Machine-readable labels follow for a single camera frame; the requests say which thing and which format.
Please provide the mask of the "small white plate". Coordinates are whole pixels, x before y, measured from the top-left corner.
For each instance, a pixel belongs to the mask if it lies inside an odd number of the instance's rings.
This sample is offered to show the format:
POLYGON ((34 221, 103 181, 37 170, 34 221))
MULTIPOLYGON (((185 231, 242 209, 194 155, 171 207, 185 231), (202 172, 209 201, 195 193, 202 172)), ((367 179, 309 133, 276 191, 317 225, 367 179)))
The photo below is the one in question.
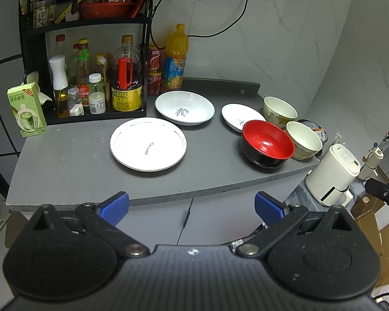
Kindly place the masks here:
POLYGON ((258 111, 241 104, 227 104, 222 107, 221 115, 225 123, 234 131, 242 133, 243 126, 251 120, 266 121, 258 111))

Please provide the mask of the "green tea carton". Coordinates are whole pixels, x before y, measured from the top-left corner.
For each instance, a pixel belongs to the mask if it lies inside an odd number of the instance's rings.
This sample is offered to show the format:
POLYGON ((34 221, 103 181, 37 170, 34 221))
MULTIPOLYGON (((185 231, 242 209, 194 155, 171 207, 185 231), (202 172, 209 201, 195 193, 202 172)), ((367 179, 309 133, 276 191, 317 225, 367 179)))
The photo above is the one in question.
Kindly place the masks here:
POLYGON ((22 137, 27 138, 46 133, 47 123, 35 82, 9 88, 7 96, 22 137))

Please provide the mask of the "white kettle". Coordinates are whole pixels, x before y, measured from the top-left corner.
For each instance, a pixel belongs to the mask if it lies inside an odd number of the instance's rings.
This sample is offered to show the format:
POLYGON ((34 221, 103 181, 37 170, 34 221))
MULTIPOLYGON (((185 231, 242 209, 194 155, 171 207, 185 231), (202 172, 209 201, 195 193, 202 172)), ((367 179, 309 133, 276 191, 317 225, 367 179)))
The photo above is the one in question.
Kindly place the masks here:
POLYGON ((374 143, 373 147, 363 157, 363 167, 360 169, 358 179, 368 180, 378 176, 377 167, 383 160, 384 154, 378 143, 374 143))

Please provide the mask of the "cardboard boxes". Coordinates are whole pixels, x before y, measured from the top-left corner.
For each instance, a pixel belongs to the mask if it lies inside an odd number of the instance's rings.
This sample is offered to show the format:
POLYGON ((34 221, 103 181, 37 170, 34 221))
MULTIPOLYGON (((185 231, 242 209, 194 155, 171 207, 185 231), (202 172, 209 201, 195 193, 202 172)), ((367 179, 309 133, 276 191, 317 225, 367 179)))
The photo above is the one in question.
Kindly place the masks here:
POLYGON ((389 284, 389 222, 380 229, 376 219, 376 213, 384 206, 389 207, 385 201, 365 189, 351 209, 356 225, 366 236, 380 261, 381 271, 376 287, 389 284))

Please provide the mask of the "red basket on shelf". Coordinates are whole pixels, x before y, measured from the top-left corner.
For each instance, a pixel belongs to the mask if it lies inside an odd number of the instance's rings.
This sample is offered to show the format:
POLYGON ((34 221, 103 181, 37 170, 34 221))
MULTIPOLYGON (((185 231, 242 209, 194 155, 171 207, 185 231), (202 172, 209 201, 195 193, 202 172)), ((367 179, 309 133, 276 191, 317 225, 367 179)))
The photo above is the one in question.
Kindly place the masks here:
POLYGON ((84 20, 122 18, 127 16, 134 6, 131 1, 88 3, 79 6, 79 13, 84 20))

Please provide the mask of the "lower red can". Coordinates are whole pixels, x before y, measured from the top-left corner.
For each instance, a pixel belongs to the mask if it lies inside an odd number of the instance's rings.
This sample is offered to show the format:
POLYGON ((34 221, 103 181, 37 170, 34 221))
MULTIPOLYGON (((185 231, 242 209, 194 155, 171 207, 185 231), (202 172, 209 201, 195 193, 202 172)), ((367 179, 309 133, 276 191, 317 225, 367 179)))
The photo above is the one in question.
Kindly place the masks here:
POLYGON ((147 75, 147 95, 158 96, 162 85, 162 73, 160 71, 151 71, 147 75))

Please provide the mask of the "black metal shelf rack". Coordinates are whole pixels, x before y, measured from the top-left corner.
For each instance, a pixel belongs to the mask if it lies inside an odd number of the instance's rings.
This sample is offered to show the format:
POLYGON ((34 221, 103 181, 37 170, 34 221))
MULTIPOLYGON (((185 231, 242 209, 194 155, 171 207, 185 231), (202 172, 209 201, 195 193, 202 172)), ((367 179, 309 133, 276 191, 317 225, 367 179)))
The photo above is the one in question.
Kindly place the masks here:
MULTIPOLYGON (((54 0, 60 9, 76 7, 76 0, 54 0)), ((120 46, 121 36, 131 34, 134 44, 140 48, 142 64, 147 63, 149 36, 152 26, 153 0, 142 0, 135 17, 102 18, 97 20, 79 19, 50 23, 38 28, 33 27, 33 10, 28 9, 24 16, 19 16, 19 32, 22 48, 22 59, 26 73, 39 74, 40 90, 47 96, 54 96, 52 78, 48 59, 53 50, 52 41, 55 35, 66 35, 66 46, 71 48, 79 39, 88 38, 90 52, 115 54, 120 46)))

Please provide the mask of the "white spray oil bottle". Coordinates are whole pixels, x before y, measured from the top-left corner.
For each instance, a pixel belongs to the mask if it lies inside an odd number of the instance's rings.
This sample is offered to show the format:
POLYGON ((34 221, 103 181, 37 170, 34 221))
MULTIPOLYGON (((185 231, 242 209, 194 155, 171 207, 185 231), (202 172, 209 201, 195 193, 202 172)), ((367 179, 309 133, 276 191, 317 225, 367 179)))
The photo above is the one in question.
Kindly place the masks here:
POLYGON ((65 55, 54 55, 49 59, 52 71, 52 86, 57 116, 69 117, 68 90, 69 82, 65 71, 65 55))

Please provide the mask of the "red cap clear bottle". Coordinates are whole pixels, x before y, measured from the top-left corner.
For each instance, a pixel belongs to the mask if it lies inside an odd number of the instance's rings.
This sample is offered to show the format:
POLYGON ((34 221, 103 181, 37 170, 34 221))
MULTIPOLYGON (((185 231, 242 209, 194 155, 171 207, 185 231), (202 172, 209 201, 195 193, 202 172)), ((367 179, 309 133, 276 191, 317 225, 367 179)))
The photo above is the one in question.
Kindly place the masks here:
POLYGON ((55 48, 52 51, 50 57, 54 57, 57 55, 66 55, 66 43, 65 43, 66 35, 58 34, 55 38, 55 48))

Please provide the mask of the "brown pot with packets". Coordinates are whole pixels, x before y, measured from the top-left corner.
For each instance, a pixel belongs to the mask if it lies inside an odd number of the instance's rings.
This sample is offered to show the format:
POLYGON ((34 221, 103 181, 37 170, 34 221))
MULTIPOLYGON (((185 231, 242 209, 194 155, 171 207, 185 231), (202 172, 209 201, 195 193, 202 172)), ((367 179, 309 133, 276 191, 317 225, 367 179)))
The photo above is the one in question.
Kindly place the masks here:
POLYGON ((298 122, 313 130, 321 140, 322 144, 325 144, 328 141, 327 132, 319 124, 316 124, 315 122, 308 119, 299 119, 298 122))

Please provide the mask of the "large white plate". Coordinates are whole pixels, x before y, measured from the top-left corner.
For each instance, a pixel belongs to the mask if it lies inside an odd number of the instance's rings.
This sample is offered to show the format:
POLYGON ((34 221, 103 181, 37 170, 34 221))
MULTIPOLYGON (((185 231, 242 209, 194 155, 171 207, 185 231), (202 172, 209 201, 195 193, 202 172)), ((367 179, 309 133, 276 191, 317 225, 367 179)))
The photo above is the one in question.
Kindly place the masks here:
POLYGON ((145 117, 129 120, 113 132, 113 157, 135 171, 164 171, 177 165, 187 150, 184 133, 171 122, 145 117))

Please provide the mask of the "red and black bowl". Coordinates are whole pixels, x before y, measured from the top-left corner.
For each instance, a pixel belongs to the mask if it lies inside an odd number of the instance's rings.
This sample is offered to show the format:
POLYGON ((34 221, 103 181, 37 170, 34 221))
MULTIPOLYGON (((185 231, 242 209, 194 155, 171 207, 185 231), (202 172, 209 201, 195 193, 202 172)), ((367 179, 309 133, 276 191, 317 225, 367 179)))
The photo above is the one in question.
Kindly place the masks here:
POLYGON ((243 126, 240 148, 251 163, 267 169, 281 167, 295 153, 291 138, 282 129, 261 120, 243 126))

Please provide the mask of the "small white cap jar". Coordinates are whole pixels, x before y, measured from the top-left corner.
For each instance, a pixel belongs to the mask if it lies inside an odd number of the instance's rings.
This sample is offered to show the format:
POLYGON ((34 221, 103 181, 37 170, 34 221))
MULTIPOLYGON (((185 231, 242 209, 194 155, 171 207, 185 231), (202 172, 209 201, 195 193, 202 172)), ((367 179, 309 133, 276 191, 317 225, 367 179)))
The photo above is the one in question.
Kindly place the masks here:
POLYGON ((106 112, 105 94, 103 92, 91 93, 88 100, 89 110, 92 115, 100 115, 106 112))

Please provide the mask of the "large soy sauce bottle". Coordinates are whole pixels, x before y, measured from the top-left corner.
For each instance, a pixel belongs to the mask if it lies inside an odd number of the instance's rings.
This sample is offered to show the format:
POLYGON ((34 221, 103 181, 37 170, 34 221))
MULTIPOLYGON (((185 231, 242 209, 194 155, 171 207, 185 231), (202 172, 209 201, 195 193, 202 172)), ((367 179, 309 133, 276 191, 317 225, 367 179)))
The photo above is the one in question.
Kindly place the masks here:
POLYGON ((123 35, 114 61, 112 105, 116 111, 132 112, 142 107, 142 65, 133 36, 123 35))

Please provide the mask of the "green label sauce bottle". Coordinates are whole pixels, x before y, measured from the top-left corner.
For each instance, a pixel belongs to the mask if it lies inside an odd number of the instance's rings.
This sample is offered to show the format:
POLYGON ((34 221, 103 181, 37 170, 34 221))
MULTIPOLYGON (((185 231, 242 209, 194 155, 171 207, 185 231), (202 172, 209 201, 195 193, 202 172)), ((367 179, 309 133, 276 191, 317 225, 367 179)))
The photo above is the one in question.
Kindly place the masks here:
POLYGON ((79 51, 76 58, 76 84, 79 89, 81 102, 84 108, 89 107, 89 75, 91 74, 91 53, 88 47, 89 40, 78 40, 79 51))

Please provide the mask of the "deep white plate blue print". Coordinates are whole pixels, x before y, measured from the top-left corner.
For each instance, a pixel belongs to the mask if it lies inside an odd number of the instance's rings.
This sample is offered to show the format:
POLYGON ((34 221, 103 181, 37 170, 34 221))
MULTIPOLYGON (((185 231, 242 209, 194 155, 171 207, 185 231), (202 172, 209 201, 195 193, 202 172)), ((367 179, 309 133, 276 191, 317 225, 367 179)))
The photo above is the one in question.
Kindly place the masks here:
POLYGON ((215 108, 207 98, 189 91, 169 91, 157 97, 155 108, 174 124, 196 126, 208 122, 215 108))

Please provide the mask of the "orange juice bottle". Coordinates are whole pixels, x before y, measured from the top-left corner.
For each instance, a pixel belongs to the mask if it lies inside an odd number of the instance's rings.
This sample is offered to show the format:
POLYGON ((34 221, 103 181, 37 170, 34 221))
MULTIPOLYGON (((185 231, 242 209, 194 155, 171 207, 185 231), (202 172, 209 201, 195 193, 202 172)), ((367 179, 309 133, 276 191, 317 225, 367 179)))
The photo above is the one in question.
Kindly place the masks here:
POLYGON ((161 93, 181 90, 188 51, 189 41, 185 25, 178 23, 176 30, 166 41, 161 93))

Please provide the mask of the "cream bowl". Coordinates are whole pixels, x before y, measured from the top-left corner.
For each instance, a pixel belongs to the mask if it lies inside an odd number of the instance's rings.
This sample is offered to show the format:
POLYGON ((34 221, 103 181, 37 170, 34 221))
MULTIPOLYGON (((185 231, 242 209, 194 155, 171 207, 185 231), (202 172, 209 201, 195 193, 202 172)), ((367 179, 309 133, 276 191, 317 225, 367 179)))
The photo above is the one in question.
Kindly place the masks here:
POLYGON ((285 129, 288 122, 298 118, 298 112, 284 100, 267 96, 263 99, 263 116, 267 122, 285 129))
POLYGON ((291 138, 295 152, 293 158, 299 161, 314 157, 323 144, 318 135, 306 125, 299 122, 288 122, 286 133, 291 138))

